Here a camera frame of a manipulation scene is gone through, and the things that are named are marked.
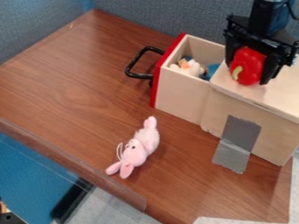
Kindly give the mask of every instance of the stuffed bunny ear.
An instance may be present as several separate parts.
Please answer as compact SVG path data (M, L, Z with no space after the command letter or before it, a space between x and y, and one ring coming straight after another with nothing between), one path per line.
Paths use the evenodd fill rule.
M121 167L121 178L122 179L125 179L127 178L131 173L132 171L134 170L134 166L130 163L124 163L122 164L122 167Z
M156 128L156 118L154 116L150 116L143 123L144 128L155 129Z
M105 173L107 175L115 174L121 169L121 166L122 166L122 162L117 162L115 164L112 164L105 170Z

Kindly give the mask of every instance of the black handle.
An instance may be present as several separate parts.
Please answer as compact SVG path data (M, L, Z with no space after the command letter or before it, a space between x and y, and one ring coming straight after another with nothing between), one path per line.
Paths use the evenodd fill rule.
M135 57L134 59L129 63L129 65L125 69L125 74L130 78L136 78L136 79L144 79L144 80L152 80L153 74L150 73L132 73L131 69L133 66L137 63L137 61L147 52L151 51L154 53L159 53L161 55L164 54L164 51L161 49L158 49L154 46L148 45L145 46Z

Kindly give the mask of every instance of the red object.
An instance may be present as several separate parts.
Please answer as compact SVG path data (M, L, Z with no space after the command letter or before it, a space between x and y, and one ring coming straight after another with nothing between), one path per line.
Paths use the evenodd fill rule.
M229 71L234 80L249 86L261 80L266 56L248 47L242 47L233 56Z
M181 40L184 38L186 34L184 32L181 32L175 41L172 43L170 48L165 52L165 54L161 57L161 59L156 63L155 71L154 71L154 80L153 80L153 86L151 88L151 96L149 100L149 105L152 108L156 107L156 92L157 92L157 86L160 78L160 70L162 64L167 60L167 58L170 56L170 54L173 52L173 50L177 47L177 45L181 42Z

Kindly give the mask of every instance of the blue carpet floor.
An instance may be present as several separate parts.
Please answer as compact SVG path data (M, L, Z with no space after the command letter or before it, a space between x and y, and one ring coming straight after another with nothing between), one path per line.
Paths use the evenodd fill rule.
M0 197L28 223L50 223L50 212L77 179L60 165L0 133Z

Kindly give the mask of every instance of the wooden table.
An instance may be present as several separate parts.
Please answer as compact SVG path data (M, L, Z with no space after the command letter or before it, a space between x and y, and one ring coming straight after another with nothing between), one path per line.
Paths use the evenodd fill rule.
M218 138L150 108L148 82L124 75L141 48L166 49L172 40L89 12L1 66L0 115L37 138L10 125L1 130L100 186L105 181L94 171L115 162L116 145L155 116L161 133L157 151L130 178L112 177L147 200L147 214L163 223L192 223L199 216L287 221L291 161L280 168L251 156L243 175L213 164ZM156 60L149 55L137 69Z

